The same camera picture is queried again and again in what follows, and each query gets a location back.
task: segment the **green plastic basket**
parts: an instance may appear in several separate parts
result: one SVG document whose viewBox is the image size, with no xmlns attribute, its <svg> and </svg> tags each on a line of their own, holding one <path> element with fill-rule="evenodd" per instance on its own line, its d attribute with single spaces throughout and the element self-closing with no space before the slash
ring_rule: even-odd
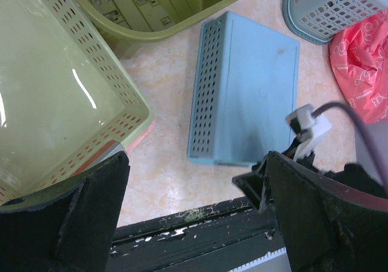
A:
<svg viewBox="0 0 388 272">
<path fill-rule="evenodd" d="M 0 204 L 126 147 L 153 112 L 74 0 L 0 0 Z"/>
<path fill-rule="evenodd" d="M 237 0 L 77 0 L 119 56 L 190 27 Z"/>
</svg>

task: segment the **ventilation holes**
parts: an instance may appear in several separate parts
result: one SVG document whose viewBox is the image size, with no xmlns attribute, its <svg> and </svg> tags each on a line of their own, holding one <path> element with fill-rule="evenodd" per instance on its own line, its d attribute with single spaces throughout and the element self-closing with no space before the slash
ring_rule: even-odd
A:
<svg viewBox="0 0 388 272">
<path fill-rule="evenodd" d="M 219 40 L 221 39 L 221 20 L 207 26 L 203 35 L 200 73 L 197 79 L 196 109 L 194 118 L 192 150 L 208 153 L 212 149 L 213 102 L 217 86 L 217 67 Z"/>
<path fill-rule="evenodd" d="M 344 28 L 375 13 L 368 0 L 329 0 L 298 22 L 322 38 L 329 38 Z"/>
</svg>

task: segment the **beige marble tile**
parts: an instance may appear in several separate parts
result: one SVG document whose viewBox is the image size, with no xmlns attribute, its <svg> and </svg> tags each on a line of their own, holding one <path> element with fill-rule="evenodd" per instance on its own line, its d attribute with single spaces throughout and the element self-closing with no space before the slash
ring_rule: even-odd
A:
<svg viewBox="0 0 388 272">
<path fill-rule="evenodd" d="M 208 19 L 231 10 L 300 40 L 298 106 L 343 100 L 327 46 L 315 46 L 288 30 L 282 1 L 240 0 Z M 248 168 L 195 165 L 186 156 L 201 24 L 121 61 L 153 105 L 156 127 L 129 154 L 130 179 L 118 226 L 242 196 L 231 178 Z M 340 111 L 328 111 L 327 116 L 333 128 L 316 150 L 316 164 L 340 170 L 355 160 L 354 130 Z"/>
</svg>

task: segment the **power cord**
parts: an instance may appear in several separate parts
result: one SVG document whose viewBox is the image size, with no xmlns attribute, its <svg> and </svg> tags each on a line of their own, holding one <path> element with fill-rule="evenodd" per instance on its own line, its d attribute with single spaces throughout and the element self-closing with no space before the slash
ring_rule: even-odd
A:
<svg viewBox="0 0 388 272">
<path fill-rule="evenodd" d="M 373 163 L 376 166 L 376 169 L 379 173 L 379 176 L 381 178 L 381 181 L 384 184 L 384 187 L 386 189 L 386 192 L 388 194 L 388 168 L 384 161 L 384 158 L 382 157 L 381 153 L 378 150 L 378 147 L 375 143 L 374 138 L 371 136 L 369 130 L 366 128 L 364 122 L 361 120 L 361 118 L 355 113 L 355 111 L 347 104 L 343 104 L 342 102 L 332 101 L 328 102 L 321 107 L 318 107 L 315 111 L 312 112 L 312 116 L 314 118 L 317 118 L 319 115 L 324 113 L 330 108 L 337 107 L 342 109 L 347 113 L 347 115 L 351 118 L 353 123 L 355 124 L 357 130 L 360 133 L 360 136 L 362 137 L 365 146 L 367 150 L 370 153 L 370 157 L 372 158 Z"/>
</svg>

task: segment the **gray plastic basket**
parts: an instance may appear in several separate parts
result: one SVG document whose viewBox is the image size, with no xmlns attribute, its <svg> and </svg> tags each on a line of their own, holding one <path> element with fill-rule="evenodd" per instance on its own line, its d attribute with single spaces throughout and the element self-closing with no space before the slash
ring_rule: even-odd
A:
<svg viewBox="0 0 388 272">
<path fill-rule="evenodd" d="M 388 7 L 388 0 L 284 0 L 283 15 L 290 30 L 314 44 Z"/>
</svg>

